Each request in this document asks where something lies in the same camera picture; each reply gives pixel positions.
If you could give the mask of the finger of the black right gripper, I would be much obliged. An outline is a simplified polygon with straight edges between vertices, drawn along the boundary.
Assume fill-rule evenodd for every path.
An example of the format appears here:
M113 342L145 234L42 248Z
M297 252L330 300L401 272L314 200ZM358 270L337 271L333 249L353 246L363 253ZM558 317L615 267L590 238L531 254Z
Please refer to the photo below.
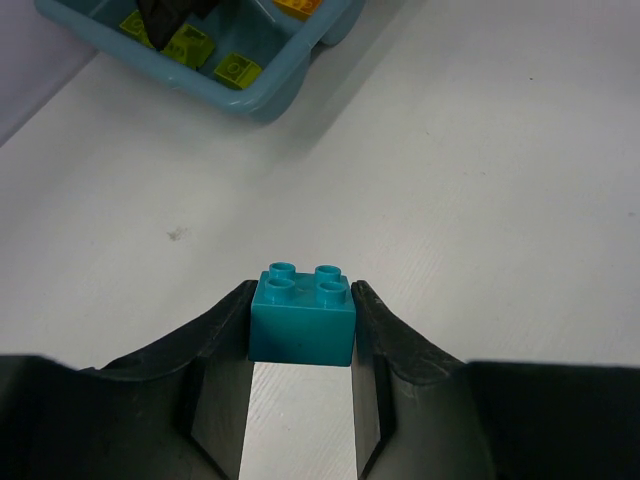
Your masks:
M151 45L163 50L190 15L206 18L220 0L137 0Z

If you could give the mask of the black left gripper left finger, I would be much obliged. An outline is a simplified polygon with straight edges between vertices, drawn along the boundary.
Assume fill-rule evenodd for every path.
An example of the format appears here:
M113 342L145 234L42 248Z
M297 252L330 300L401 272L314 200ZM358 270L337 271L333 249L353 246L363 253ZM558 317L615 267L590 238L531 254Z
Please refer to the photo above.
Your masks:
M256 282L103 368L1 359L5 479L235 479Z

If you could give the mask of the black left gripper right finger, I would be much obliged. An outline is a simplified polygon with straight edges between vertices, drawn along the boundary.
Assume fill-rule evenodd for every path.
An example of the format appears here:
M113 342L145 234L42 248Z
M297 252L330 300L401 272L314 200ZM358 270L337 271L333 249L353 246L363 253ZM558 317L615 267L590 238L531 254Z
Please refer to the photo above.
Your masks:
M351 287L361 479L635 479L633 367L462 362Z

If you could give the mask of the lime green curved lego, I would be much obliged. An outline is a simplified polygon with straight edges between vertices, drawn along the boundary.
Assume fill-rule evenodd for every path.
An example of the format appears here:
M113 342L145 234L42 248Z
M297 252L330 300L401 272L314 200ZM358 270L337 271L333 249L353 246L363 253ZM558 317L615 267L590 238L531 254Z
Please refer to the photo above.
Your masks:
M215 48L214 41L208 35L190 24L184 24L161 53L182 65L198 70L213 54Z

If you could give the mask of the yellow black striped lego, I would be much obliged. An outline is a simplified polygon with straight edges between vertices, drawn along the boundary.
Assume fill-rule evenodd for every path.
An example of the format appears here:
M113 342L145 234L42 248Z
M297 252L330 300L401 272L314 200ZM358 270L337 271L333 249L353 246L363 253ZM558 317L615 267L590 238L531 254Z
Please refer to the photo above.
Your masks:
M289 17L306 22L322 4L322 0L273 0L273 4Z

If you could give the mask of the light blue lego brick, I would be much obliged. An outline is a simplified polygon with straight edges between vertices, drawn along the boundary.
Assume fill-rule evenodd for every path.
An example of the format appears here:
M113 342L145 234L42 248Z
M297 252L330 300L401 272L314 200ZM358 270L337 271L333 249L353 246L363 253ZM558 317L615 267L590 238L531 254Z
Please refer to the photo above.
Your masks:
M351 365L356 308L339 267L300 273L275 262L261 273L250 314L253 362L332 367Z

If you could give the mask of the lime green small lego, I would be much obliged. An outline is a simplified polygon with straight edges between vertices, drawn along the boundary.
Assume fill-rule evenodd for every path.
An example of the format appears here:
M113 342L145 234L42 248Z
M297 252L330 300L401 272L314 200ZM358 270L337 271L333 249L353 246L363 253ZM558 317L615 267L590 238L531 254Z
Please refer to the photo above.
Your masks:
M146 29L144 27L142 15L139 10L135 10L131 14L129 14L119 24L119 28L122 32L136 40L138 43L141 43L148 48L153 47L153 45L149 41Z

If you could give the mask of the lime green sloped lego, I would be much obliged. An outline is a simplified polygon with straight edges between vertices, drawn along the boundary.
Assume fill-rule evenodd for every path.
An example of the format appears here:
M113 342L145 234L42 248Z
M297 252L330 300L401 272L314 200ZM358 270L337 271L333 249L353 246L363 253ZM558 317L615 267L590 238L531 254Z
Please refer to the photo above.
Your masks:
M231 52L214 69L214 79L233 90L244 90L261 75L262 68L254 61Z

